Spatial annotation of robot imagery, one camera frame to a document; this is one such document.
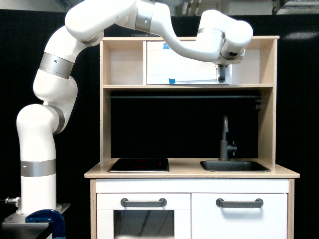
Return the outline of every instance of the gray faucet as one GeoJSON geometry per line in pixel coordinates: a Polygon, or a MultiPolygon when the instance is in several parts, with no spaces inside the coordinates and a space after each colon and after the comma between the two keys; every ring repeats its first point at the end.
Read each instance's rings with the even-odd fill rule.
{"type": "Polygon", "coordinates": [[[228,144],[226,139],[226,133],[228,133],[228,117],[224,116],[224,124],[223,124],[223,139],[220,141],[220,158],[219,161],[230,161],[228,158],[228,153],[231,152],[235,155],[237,151],[237,146],[235,142],[233,144],[228,144]]]}

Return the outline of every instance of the wooden shelf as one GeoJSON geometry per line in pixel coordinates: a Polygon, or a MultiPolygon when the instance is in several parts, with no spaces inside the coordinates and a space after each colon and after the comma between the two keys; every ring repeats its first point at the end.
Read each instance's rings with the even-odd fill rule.
{"type": "Polygon", "coordinates": [[[274,84],[241,85],[104,85],[107,91],[222,91],[271,89],[274,84]]]}
{"type": "MultiPolygon", "coordinates": [[[[194,41],[196,37],[181,37],[194,41]]],[[[244,60],[232,65],[229,85],[146,85],[147,42],[160,37],[105,37],[101,57],[101,165],[111,160],[112,92],[234,92],[259,91],[258,158],[269,165],[276,160],[276,96],[278,36],[254,36],[244,60]]]]}

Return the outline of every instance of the upper shelf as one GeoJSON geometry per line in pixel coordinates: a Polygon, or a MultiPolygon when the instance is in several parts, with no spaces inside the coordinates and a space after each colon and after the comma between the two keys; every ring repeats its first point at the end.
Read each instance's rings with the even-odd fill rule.
{"type": "MultiPolygon", "coordinates": [[[[194,41],[196,37],[180,37],[194,41]]],[[[278,36],[254,36],[244,60],[232,65],[230,85],[146,85],[147,41],[161,37],[105,37],[100,44],[101,87],[107,91],[258,90],[276,86],[278,36]]]]}
{"type": "Polygon", "coordinates": [[[104,85],[107,91],[221,91],[221,90],[259,90],[273,88],[274,84],[242,85],[104,85]]]}

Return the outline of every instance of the gray handle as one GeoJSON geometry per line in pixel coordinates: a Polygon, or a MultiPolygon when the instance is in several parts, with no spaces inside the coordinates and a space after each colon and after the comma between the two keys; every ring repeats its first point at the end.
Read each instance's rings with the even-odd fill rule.
{"type": "Polygon", "coordinates": [[[264,201],[257,198],[254,202],[225,202],[221,198],[216,200],[216,205],[221,208],[261,208],[264,201]]]}
{"type": "Polygon", "coordinates": [[[125,208],[162,208],[166,204],[165,198],[161,198],[158,201],[129,201],[127,198],[121,200],[121,205],[125,208]]]}

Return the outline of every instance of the oven door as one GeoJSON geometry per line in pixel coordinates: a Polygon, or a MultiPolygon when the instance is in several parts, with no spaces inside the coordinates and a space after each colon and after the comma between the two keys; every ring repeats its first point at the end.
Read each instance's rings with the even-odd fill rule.
{"type": "Polygon", "coordinates": [[[98,239],[190,239],[190,194],[97,194],[98,239]]]}

